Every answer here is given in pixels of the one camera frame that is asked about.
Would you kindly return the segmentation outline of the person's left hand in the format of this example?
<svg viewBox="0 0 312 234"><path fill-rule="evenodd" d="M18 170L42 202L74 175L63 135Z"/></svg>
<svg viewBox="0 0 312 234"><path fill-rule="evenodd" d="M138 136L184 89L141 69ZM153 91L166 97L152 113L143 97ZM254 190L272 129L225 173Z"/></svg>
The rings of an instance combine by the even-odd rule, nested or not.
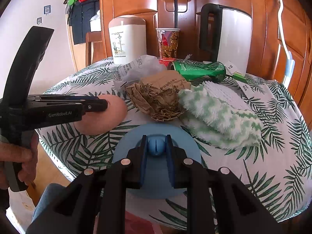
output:
<svg viewBox="0 0 312 234"><path fill-rule="evenodd" d="M9 187L4 162L16 162L22 164L22 169L18 173L18 178L26 185L30 185L36 177L36 165L38 162L39 137L33 132L30 146L24 148L10 143L1 142L1 189Z"/></svg>

